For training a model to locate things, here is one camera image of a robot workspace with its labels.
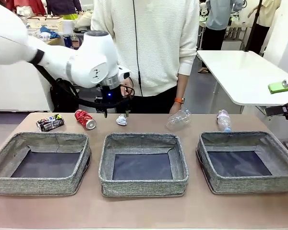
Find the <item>bottle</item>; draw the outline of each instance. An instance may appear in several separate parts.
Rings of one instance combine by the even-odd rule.
[[[179,130],[191,122],[191,112],[187,108],[180,109],[177,113],[170,116],[167,123],[169,130]]]
[[[73,34],[72,37],[72,47],[73,49],[77,50],[80,47],[80,40],[77,35]]]
[[[223,132],[231,132],[230,117],[228,112],[224,109],[217,113],[217,123]]]

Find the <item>black can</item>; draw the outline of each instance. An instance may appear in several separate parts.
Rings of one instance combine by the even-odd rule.
[[[64,125],[64,119],[61,114],[55,114],[36,122],[36,126],[42,132],[48,132],[62,125]]]
[[[64,39],[64,44],[67,48],[71,48],[72,47],[72,38],[70,35],[63,35],[63,39]]]

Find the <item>red can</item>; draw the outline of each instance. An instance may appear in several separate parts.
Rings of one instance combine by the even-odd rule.
[[[94,129],[96,127],[96,121],[88,114],[87,111],[78,109],[75,112],[75,117],[77,121],[86,129]]]

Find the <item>box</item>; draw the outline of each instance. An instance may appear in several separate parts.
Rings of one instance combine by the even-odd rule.
[[[60,16],[33,16],[28,17],[27,21],[32,29],[40,29],[42,26],[45,26],[51,31],[56,33],[63,32],[63,17]]]
[[[104,141],[98,176],[104,196],[181,196],[189,172],[177,136],[113,133]]]
[[[212,192],[288,192],[288,150],[266,132],[206,132],[198,157]]]
[[[15,134],[0,150],[0,195],[72,195],[90,154],[84,134]]]

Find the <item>white table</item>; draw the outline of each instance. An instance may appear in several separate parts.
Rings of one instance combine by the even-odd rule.
[[[254,52],[200,50],[198,56],[217,80],[212,110],[221,86],[241,106],[277,106],[288,103],[288,92],[271,94],[268,85],[288,80],[288,73]]]
[[[200,22],[201,27],[206,27],[206,22]],[[251,28],[252,25],[245,22],[232,22],[231,25],[227,26],[227,28]]]

